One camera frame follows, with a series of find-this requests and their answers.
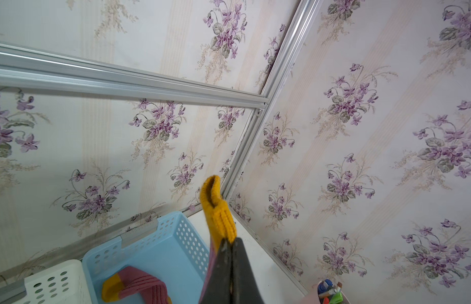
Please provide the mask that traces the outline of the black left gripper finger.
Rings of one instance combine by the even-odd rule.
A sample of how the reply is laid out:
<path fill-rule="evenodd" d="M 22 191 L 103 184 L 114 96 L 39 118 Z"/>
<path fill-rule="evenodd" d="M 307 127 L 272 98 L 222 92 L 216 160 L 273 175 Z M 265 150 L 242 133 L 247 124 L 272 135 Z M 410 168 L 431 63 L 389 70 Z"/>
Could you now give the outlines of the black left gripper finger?
<path fill-rule="evenodd" d="M 246 248 L 241 238 L 223 239 L 219 249 L 211 248 L 201 303 L 263 303 Z"/>

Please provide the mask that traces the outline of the purple sock yellow cuff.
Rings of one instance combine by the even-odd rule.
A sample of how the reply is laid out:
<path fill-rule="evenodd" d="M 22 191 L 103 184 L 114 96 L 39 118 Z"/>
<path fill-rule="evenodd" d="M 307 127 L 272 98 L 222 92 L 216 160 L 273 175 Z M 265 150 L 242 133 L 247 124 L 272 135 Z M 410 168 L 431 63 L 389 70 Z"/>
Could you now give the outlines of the purple sock yellow cuff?
<path fill-rule="evenodd" d="M 200 191 L 200 203 L 210 232 L 209 264 L 200 302 L 205 296 L 221 242 L 226 239 L 229 244 L 233 244 L 238 236 L 229 204 L 223 199 L 220 187 L 221 178 L 214 175 L 207 178 Z"/>

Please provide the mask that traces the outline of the purple striped sock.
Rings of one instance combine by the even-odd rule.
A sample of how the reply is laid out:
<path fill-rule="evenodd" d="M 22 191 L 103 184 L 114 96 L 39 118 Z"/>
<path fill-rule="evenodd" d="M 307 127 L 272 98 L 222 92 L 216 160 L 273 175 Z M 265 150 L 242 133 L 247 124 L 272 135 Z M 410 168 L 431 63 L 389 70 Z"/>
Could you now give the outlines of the purple striped sock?
<path fill-rule="evenodd" d="M 167 285 L 155 276 L 140 269 L 127 266 L 102 285 L 101 298 L 106 303 L 123 300 L 139 294 L 144 303 L 172 303 Z"/>

